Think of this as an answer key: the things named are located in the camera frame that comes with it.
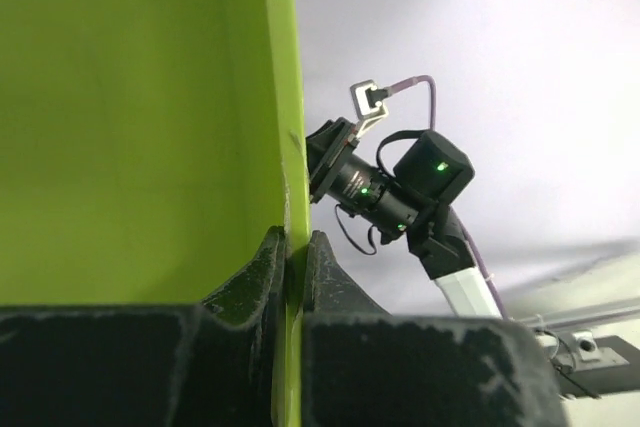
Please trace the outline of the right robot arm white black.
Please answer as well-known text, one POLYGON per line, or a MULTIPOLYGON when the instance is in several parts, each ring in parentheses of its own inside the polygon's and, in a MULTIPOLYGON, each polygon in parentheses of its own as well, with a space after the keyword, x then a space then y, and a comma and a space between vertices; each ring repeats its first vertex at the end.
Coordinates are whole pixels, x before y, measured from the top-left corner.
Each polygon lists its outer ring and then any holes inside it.
POLYGON ((309 196, 335 200, 336 215, 360 217, 370 227, 366 255, 400 238, 459 317, 504 317, 480 255, 452 208, 474 178, 468 156, 433 129, 400 130, 381 147, 408 141, 392 169, 358 157, 355 126, 326 122, 306 138, 309 196))

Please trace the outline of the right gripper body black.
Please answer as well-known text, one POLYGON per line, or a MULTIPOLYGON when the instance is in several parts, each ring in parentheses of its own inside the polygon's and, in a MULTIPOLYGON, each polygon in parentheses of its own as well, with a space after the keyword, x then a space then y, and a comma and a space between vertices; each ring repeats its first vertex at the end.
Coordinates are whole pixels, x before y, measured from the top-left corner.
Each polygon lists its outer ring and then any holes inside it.
POLYGON ((325 122, 305 138, 312 204, 318 203, 328 192, 340 169, 358 146, 355 127, 354 123, 339 117, 325 122))

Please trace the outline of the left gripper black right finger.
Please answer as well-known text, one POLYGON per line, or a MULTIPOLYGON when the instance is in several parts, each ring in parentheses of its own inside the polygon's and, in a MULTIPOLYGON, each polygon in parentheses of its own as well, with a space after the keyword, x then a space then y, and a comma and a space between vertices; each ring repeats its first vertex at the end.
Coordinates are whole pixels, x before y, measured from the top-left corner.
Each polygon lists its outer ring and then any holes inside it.
POLYGON ((510 321, 387 313, 312 234, 303 300, 305 426, 564 426, 552 367, 510 321))

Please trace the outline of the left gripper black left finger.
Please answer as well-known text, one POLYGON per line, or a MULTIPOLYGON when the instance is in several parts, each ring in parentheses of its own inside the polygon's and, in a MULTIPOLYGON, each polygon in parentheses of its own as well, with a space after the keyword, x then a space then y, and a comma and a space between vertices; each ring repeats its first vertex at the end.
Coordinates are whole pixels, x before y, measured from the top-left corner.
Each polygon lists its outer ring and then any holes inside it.
POLYGON ((287 241, 187 304, 6 306, 5 426, 268 426, 287 241))

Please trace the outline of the green plastic basin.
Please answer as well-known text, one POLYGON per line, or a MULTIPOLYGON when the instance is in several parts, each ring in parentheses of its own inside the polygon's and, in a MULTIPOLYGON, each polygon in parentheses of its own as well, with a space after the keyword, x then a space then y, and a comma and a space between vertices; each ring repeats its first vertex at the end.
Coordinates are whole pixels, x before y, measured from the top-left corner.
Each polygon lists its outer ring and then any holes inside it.
POLYGON ((287 241, 272 422, 301 422, 294 0, 1 0, 1 311, 187 304, 287 241))

